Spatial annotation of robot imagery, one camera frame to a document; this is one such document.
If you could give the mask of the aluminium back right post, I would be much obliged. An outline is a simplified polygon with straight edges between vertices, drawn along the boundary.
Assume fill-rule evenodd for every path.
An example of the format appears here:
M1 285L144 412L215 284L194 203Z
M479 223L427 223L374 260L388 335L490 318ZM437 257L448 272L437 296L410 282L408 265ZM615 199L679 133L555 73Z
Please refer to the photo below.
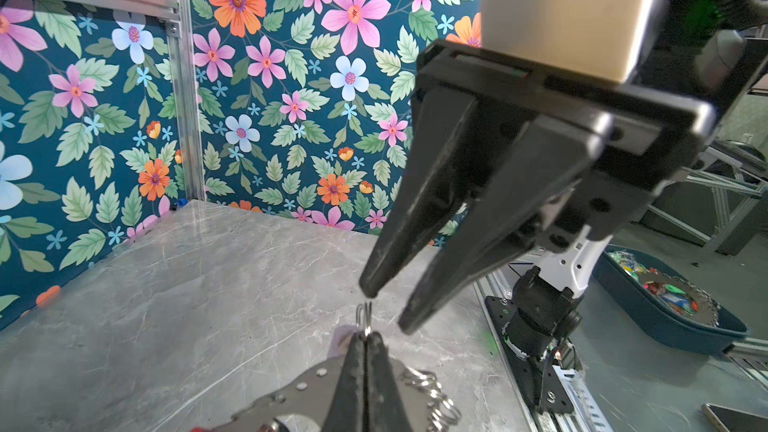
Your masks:
M170 0L175 17L166 21L173 92L186 197L206 199L203 146L194 66L190 0Z

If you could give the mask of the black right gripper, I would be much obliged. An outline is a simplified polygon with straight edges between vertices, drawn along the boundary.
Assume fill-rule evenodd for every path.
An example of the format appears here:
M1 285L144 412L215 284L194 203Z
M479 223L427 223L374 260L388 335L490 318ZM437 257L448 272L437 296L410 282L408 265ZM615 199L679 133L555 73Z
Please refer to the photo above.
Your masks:
M398 325L411 335L464 287L536 246L598 240L703 148L708 103L612 85L439 40L417 61L398 194L359 279L374 298L466 205Z

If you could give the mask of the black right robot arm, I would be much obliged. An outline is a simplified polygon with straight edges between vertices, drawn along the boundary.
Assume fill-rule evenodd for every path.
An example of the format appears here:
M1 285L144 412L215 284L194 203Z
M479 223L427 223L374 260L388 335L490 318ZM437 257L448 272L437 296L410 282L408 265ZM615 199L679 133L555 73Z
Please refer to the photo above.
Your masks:
M478 47L417 61L407 166L359 280L375 297L459 211L399 318L417 331L535 247L603 246L760 76L767 0L481 0Z

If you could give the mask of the purple tag key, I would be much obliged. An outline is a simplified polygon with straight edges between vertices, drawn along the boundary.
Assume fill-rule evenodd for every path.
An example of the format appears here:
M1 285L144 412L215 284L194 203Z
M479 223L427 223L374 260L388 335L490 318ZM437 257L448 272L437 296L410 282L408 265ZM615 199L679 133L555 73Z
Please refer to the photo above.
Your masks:
M355 325L342 325L334 329L331 339L331 345L327 354L328 358L345 356L352 338L360 332Z

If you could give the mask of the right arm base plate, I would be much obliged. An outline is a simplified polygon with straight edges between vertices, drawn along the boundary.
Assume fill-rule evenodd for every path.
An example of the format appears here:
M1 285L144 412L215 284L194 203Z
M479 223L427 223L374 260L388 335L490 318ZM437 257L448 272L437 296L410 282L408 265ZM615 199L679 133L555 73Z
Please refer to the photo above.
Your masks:
M486 296L484 305L524 403L534 412L574 412L548 350L552 338L532 328L510 300Z

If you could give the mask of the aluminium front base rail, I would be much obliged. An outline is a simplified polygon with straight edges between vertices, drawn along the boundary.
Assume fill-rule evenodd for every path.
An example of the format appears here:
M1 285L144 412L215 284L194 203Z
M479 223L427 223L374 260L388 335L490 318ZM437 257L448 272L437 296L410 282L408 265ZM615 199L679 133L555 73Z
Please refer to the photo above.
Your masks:
M609 431L604 414L589 392L576 347L569 340L549 347L550 365L544 368L544 398L534 406L536 373L515 354L506 336L506 324L515 311L512 288L498 270L474 284L499 356L512 383L512 404L522 414L524 431Z

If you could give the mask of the dark bin of items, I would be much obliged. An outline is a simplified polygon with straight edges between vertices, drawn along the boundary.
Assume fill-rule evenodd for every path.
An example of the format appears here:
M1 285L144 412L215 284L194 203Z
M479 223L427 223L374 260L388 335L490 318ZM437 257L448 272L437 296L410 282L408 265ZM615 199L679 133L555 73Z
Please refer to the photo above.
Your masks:
M608 245L592 276L643 332L665 346L718 355L750 335L709 293L639 250Z

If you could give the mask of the red keyring opener tool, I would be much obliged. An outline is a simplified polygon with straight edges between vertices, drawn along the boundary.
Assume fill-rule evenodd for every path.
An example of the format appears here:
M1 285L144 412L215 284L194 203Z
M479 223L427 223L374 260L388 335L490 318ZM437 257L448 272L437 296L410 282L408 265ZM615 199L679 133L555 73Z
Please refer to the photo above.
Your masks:
M329 358L310 367L291 383L268 393L229 421L214 426L214 431L284 431L282 420L299 416L310 420L320 430L328 415L345 356Z

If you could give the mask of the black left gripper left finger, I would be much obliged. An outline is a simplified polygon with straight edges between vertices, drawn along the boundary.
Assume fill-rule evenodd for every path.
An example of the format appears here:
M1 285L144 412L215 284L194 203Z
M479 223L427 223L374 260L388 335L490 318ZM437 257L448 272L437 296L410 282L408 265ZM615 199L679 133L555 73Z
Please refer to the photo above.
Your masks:
M366 339L362 332L356 332L351 337L328 415L321 430L323 432L363 432L365 425Z

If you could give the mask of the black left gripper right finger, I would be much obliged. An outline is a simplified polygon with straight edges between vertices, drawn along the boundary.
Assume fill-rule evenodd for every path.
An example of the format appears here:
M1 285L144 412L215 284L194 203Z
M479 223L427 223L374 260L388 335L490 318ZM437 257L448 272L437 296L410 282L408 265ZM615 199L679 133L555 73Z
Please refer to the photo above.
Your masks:
M378 332L372 332L366 339L365 430L412 430L387 347Z

